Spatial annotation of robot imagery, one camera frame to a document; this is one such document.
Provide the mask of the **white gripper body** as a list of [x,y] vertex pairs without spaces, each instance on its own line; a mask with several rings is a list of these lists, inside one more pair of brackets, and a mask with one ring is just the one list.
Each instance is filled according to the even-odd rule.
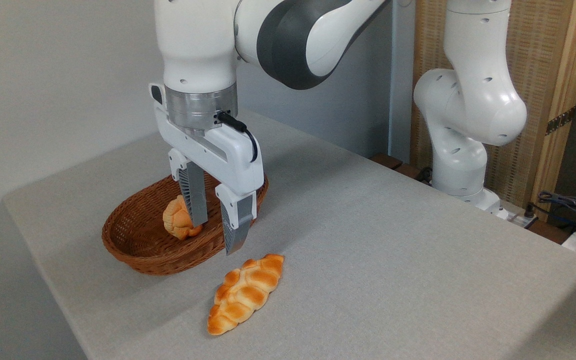
[[176,91],[150,83],[158,131],[176,152],[169,156],[174,180],[185,162],[194,162],[238,196],[265,182],[261,150],[254,137],[218,116],[238,114],[237,84],[212,92]]

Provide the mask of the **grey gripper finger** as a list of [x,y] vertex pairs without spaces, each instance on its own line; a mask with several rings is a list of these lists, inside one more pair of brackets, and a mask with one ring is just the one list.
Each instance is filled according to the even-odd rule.
[[221,202],[222,230],[226,254],[231,255],[244,245],[252,221],[257,218],[257,194],[235,194],[229,187],[219,184],[215,194]]
[[204,170],[176,148],[168,153],[171,175],[178,182],[192,225],[208,221]]

